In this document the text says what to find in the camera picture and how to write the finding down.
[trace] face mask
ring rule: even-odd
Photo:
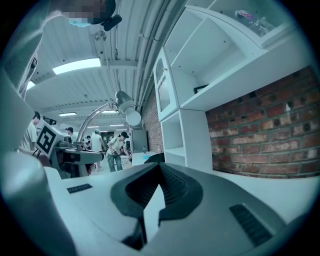
[[[69,18],[69,23],[80,28],[84,28],[91,25],[90,23],[82,23],[81,18]]]

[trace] red brick wall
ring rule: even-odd
[[[149,98],[142,110],[142,120],[144,122],[144,129],[148,136],[149,150],[158,152],[158,145],[161,148],[161,152],[164,151],[164,144],[162,141],[161,123],[158,118],[156,89],[154,88],[150,93]]]
[[[320,87],[311,68],[206,117],[214,170],[262,178],[320,175]]]

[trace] white cabinet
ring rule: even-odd
[[[166,163],[212,172],[210,134],[203,111],[179,109],[161,122]]]
[[[161,121],[179,107],[166,52],[162,49],[153,68],[158,117]]]
[[[266,17],[274,28],[258,34],[237,10]],[[310,65],[311,54],[290,15],[271,0],[189,0],[153,69],[166,162],[211,171],[205,112]]]

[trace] fluorescent light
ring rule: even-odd
[[[61,113],[59,114],[60,117],[67,117],[67,116],[75,116],[76,112],[69,112],[69,113]]]
[[[56,75],[59,75],[65,72],[73,71],[73,70],[86,69],[86,68],[92,68],[92,67],[101,67],[99,58],[90,58],[90,59],[71,62],[61,66],[57,66],[52,70]]]
[[[32,81],[28,82],[28,85],[26,86],[26,89],[29,90],[31,87],[34,87],[36,84]]]
[[[117,113],[117,112],[114,110],[105,110],[102,112],[102,114],[107,114],[107,113]]]

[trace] black cap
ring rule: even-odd
[[[72,133],[74,132],[74,129],[73,129],[72,127],[66,128],[65,130],[66,130],[66,131],[70,131],[70,132],[72,132]]]
[[[121,132],[121,135],[127,139],[129,138],[128,134],[125,131]]]

